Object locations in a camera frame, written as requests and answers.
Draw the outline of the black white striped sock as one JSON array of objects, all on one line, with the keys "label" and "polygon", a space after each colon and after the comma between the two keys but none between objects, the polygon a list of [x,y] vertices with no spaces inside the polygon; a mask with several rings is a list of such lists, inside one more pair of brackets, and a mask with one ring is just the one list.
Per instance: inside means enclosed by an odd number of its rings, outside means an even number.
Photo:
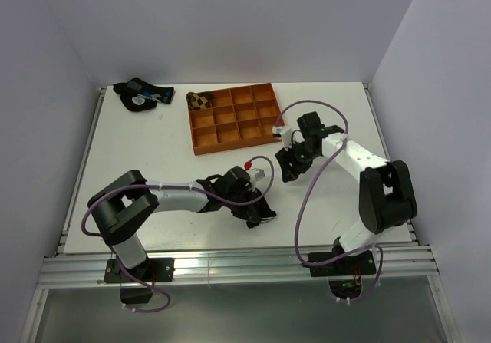
[{"label": "black white striped sock", "polygon": [[249,229],[253,229],[261,224],[266,224],[266,223],[269,223],[271,222],[272,220],[274,220],[275,218],[277,217],[277,212],[275,211],[272,211],[271,213],[269,213],[266,217],[262,217],[260,219],[257,219],[256,221],[251,221],[251,220],[248,220],[246,222],[246,225]]}]

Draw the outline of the orange compartment tray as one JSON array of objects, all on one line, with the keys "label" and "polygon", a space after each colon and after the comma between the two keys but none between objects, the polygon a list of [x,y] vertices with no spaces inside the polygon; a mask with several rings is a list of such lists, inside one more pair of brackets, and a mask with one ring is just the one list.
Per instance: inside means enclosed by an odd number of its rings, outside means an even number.
[{"label": "orange compartment tray", "polygon": [[272,84],[228,87],[209,92],[212,107],[190,111],[195,155],[277,143],[272,128],[281,113]]}]

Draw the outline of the brown yellow argyle sock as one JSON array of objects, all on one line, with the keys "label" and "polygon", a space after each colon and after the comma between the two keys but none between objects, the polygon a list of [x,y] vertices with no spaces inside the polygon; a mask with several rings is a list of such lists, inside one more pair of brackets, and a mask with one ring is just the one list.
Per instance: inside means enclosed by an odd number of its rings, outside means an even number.
[{"label": "brown yellow argyle sock", "polygon": [[186,94],[186,102],[190,111],[204,110],[212,107],[213,95],[209,92]]}]

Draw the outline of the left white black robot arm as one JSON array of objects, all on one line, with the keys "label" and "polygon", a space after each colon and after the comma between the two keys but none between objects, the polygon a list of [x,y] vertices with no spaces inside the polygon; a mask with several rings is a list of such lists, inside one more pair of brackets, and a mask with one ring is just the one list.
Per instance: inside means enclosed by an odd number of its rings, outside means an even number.
[{"label": "left white black robot arm", "polygon": [[107,246],[122,264],[122,273],[132,281],[147,277],[150,266],[137,230],[154,213],[187,211],[211,213],[227,208],[232,216],[254,228],[276,217],[265,194],[256,188],[263,170],[238,166],[190,183],[158,183],[139,170],[130,170],[92,196],[86,222],[91,216]]}]

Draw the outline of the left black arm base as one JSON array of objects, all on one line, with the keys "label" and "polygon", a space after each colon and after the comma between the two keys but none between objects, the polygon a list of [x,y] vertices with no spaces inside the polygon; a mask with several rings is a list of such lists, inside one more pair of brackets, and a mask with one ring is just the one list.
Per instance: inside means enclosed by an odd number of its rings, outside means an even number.
[{"label": "left black arm base", "polygon": [[[174,258],[149,258],[133,269],[127,270],[133,277],[143,282],[171,282],[174,272]],[[109,259],[104,273],[104,283],[120,284],[133,282],[121,270],[116,259]]]}]

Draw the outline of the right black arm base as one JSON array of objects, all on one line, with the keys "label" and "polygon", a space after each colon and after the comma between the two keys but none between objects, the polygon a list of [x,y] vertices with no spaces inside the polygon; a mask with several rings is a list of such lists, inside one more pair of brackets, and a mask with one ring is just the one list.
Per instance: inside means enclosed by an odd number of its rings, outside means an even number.
[{"label": "right black arm base", "polygon": [[309,267],[310,276],[338,277],[338,276],[363,276],[375,275],[377,268],[373,253],[365,251],[356,256],[347,256],[329,265]]}]

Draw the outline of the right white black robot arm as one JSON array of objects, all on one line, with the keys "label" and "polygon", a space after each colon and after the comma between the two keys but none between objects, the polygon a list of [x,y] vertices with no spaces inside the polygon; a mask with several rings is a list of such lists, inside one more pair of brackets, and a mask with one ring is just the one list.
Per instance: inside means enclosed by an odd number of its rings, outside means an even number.
[{"label": "right white black robot arm", "polygon": [[324,125],[315,112],[304,114],[297,123],[303,138],[300,142],[294,140],[291,127],[272,128],[273,137],[283,143],[275,154],[283,182],[297,180],[319,157],[335,162],[358,182],[359,220],[334,241],[338,251],[331,257],[334,269],[347,274],[358,265],[358,253],[364,247],[416,216],[410,171],[402,160],[389,161],[365,149],[350,139],[345,129]]}]

